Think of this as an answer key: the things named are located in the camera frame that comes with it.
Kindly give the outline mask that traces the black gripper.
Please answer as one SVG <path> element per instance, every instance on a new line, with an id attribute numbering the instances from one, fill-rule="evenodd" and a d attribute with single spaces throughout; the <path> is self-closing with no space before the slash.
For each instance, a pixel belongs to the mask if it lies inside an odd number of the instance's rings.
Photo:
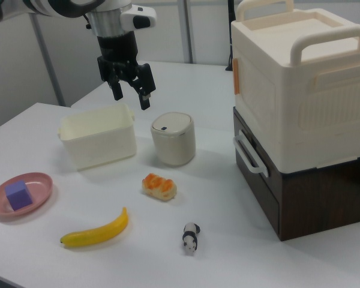
<path id="1" fill-rule="evenodd" d="M 150 96 L 156 90 L 151 66 L 139 65 L 134 32 L 118 37 L 97 37 L 101 55 L 97 58 L 100 77 L 107 82 L 116 101 L 123 98 L 119 80 L 128 81 L 139 96 L 140 108 L 150 107 Z"/>

